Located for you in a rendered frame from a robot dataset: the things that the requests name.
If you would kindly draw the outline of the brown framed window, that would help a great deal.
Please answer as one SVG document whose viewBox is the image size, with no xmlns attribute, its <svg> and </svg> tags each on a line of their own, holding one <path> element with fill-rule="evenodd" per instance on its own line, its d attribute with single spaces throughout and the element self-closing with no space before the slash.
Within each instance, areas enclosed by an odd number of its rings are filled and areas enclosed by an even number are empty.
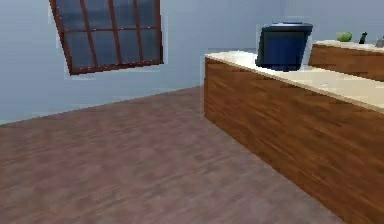
<svg viewBox="0 0 384 224">
<path fill-rule="evenodd" d="M 49 0 L 71 75 L 164 62 L 160 0 Z"/>
</svg>

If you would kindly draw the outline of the wooden counter with pale top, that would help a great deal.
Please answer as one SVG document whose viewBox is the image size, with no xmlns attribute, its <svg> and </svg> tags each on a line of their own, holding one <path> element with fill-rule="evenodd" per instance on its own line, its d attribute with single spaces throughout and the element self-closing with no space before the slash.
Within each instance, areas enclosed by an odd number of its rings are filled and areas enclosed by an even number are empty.
<svg viewBox="0 0 384 224">
<path fill-rule="evenodd" d="M 316 41 L 308 65 L 384 82 L 384 48 L 373 44 Z"/>
</svg>

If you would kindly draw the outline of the wooden kitchen counter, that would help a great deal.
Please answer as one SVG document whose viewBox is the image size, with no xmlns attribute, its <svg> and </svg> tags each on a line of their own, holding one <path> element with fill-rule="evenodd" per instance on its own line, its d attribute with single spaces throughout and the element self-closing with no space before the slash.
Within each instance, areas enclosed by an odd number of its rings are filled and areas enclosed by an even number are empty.
<svg viewBox="0 0 384 224">
<path fill-rule="evenodd" d="M 346 224 L 384 224 L 384 82 L 279 72 L 249 52 L 205 57 L 208 120 Z"/>
</svg>

